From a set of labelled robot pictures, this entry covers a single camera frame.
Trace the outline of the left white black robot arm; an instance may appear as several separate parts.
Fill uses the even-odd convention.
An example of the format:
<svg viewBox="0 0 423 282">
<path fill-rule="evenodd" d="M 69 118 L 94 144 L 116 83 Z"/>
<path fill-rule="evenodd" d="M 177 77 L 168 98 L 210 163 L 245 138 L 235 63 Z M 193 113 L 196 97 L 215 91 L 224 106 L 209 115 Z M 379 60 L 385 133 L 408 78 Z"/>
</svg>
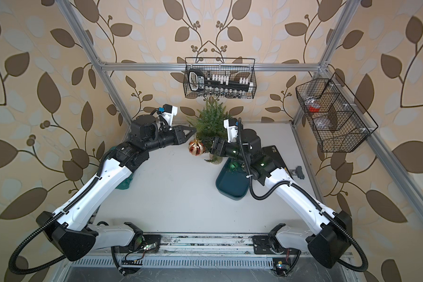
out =
<svg viewBox="0 0 423 282">
<path fill-rule="evenodd" d="M 194 127 L 173 126 L 172 119 L 167 113 L 158 117 L 138 116 L 131 124 L 128 140 L 103 155 L 96 174 L 82 189 L 53 213 L 45 211 L 38 216 L 39 228 L 13 252 L 9 271 L 17 275 L 36 273 L 64 259 L 74 262 L 92 250 L 108 247 L 136 250 L 141 245 L 143 232 L 133 223 L 97 226 L 89 220 L 111 192 L 149 159 L 151 151 L 182 145 L 196 133 Z M 21 251 L 40 233 L 45 234 L 62 256 L 38 267 L 21 269 L 17 265 Z"/>
</svg>

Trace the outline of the black flat device with label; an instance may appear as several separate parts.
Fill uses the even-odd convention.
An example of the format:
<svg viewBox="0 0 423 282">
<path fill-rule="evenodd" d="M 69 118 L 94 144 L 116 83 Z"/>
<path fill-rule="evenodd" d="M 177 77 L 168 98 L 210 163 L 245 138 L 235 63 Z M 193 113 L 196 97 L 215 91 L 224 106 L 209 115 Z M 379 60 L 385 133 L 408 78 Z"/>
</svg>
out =
<svg viewBox="0 0 423 282">
<path fill-rule="evenodd" d="M 292 182 L 287 166 L 276 146 L 268 146 L 262 149 L 262 159 L 259 164 L 260 177 L 258 182 L 263 186 L 270 186 L 279 181 Z"/>
</svg>

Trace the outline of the red item in basket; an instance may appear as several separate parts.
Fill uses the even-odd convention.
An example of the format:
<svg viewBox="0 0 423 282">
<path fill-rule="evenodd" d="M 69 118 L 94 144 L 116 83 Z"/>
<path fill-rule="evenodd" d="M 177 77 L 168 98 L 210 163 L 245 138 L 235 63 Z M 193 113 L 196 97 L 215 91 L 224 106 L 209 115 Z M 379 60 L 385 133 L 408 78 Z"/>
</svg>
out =
<svg viewBox="0 0 423 282">
<path fill-rule="evenodd" d="M 315 98 L 308 98 L 304 101 L 305 108 L 311 114 L 319 113 L 321 105 L 318 103 L 319 100 Z"/>
</svg>

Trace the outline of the dark teal plastic tray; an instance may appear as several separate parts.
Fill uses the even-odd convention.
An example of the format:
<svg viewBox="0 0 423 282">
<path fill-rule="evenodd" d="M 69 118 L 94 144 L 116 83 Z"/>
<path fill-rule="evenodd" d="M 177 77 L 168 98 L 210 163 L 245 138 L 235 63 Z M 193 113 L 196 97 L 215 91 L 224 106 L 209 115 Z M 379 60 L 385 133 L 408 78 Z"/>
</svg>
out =
<svg viewBox="0 0 423 282">
<path fill-rule="evenodd" d="M 244 170 L 243 164 L 240 162 L 239 164 L 240 169 L 238 171 L 231 172 L 229 170 L 228 159 L 215 181 L 217 190 L 222 195 L 233 200 L 241 200 L 249 191 L 249 179 L 247 178 L 247 173 Z"/>
</svg>

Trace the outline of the green glitter ball ornament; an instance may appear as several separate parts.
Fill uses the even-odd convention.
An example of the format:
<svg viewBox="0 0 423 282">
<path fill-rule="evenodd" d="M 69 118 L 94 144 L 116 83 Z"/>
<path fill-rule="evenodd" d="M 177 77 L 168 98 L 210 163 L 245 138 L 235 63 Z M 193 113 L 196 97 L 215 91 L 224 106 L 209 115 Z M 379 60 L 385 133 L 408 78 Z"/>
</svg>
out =
<svg viewBox="0 0 423 282">
<path fill-rule="evenodd" d="M 240 169 L 239 162 L 229 159 L 229 170 L 231 172 L 234 172 L 234 171 L 238 171 L 239 169 Z"/>
</svg>

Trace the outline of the small green christmas tree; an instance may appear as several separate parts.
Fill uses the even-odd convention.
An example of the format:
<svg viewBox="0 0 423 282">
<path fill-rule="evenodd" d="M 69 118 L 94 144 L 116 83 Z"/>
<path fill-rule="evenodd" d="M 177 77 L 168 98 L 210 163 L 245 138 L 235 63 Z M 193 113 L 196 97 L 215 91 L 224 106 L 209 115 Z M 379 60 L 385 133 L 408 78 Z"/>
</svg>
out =
<svg viewBox="0 0 423 282">
<path fill-rule="evenodd" d="M 207 101 L 206 106 L 199 111 L 199 117 L 189 119 L 189 123 L 197 129 L 196 139 L 202 142 L 202 139 L 208 137 L 221 137 L 227 139 L 227 131 L 224 128 L 223 121 L 231 118 L 223 103 L 216 101 Z M 209 154 L 205 161 L 218 165 L 223 158 Z"/>
</svg>

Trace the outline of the small grey clamp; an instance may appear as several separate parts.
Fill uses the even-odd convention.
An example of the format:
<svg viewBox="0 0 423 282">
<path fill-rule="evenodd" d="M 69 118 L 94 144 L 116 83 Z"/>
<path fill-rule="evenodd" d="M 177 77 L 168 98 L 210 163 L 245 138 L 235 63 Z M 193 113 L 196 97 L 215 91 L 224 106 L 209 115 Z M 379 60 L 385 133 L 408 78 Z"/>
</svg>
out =
<svg viewBox="0 0 423 282">
<path fill-rule="evenodd" d="M 304 180 L 306 177 L 301 166 L 297 166 L 295 169 L 291 170 L 291 175 L 295 176 L 301 180 Z"/>
</svg>

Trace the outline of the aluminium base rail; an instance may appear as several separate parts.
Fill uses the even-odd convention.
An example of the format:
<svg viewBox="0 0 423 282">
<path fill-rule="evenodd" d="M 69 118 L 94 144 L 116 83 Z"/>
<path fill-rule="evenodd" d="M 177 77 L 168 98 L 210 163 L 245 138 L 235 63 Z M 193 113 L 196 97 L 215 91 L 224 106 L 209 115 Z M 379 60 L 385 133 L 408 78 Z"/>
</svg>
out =
<svg viewBox="0 0 423 282">
<path fill-rule="evenodd" d="M 90 251 L 118 248 L 125 254 L 154 253 L 158 256 L 217 256 L 219 254 L 283 254 L 286 249 L 308 251 L 307 237 L 311 233 L 289 229 L 284 238 L 285 245 L 270 234 L 227 234 L 227 233 L 166 233 L 144 234 L 128 225 L 92 226 L 82 231 L 56 231 L 52 242 L 74 262 Z"/>
</svg>

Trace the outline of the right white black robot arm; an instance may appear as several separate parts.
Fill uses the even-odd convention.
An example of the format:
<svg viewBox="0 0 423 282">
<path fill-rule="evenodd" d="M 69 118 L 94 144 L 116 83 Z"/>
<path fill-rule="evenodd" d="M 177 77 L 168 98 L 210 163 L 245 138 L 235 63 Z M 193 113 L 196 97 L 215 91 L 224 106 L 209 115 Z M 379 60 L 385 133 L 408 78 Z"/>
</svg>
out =
<svg viewBox="0 0 423 282">
<path fill-rule="evenodd" d="M 223 122 L 227 137 L 204 140 L 207 150 L 215 156 L 228 157 L 241 164 L 249 181 L 251 196 L 259 201 L 276 193 L 305 222 L 309 228 L 299 232 L 280 224 L 271 237 L 274 246 L 309 252 L 322 266 L 331 269 L 336 263 L 355 272 L 368 269 L 368 258 L 353 237 L 351 216 L 336 213 L 294 181 L 266 150 L 252 129 L 245 129 L 241 119 Z"/>
</svg>

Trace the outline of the red gold striped ornament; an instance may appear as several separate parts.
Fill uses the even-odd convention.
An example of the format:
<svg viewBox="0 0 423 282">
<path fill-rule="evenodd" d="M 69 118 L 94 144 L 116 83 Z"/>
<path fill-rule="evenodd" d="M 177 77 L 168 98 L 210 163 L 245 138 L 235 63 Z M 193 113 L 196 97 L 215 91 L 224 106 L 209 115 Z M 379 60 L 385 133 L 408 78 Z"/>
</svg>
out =
<svg viewBox="0 0 423 282">
<path fill-rule="evenodd" d="M 200 156 L 206 152 L 205 145 L 198 139 L 194 139 L 193 141 L 191 141 L 188 145 L 188 149 L 190 154 L 192 154 L 193 156 Z"/>
</svg>

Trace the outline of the black socket tool set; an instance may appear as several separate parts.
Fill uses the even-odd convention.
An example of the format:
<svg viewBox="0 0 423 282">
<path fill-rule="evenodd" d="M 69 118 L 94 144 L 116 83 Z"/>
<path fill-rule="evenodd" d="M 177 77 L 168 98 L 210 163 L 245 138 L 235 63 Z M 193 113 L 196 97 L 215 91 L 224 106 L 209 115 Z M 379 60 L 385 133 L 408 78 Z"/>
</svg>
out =
<svg viewBox="0 0 423 282">
<path fill-rule="evenodd" d="M 184 74 L 183 84 L 187 90 L 203 92 L 216 88 L 236 90 L 237 92 L 254 93 L 257 89 L 255 75 L 251 72 L 236 72 L 229 70 L 214 72 L 199 68 L 188 69 Z"/>
</svg>

